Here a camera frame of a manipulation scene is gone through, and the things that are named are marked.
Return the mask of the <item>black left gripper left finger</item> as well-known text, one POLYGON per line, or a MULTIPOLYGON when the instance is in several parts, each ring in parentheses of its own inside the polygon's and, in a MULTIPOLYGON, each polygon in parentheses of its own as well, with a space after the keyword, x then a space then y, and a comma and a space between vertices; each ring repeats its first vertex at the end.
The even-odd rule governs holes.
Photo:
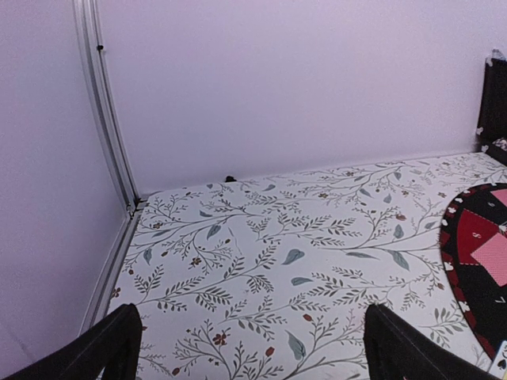
POLYGON ((143 325, 133 304, 123 304, 67 346, 9 379, 134 379, 143 325))

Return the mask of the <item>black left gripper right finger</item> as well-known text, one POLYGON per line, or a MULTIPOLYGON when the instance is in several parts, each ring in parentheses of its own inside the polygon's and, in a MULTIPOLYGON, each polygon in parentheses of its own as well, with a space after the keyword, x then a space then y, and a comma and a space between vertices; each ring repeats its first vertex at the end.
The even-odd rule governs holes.
POLYGON ((371 379, 495 379, 446 351, 384 305, 364 316, 364 350, 371 379))

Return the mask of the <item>three of spades card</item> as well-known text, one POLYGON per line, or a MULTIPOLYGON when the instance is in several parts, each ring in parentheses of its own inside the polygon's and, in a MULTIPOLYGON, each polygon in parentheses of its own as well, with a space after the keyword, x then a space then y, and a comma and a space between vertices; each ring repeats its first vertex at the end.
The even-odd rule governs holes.
POLYGON ((500 348, 497 351, 488 373, 495 376, 496 378, 506 380, 507 379, 507 341, 504 340, 500 348))

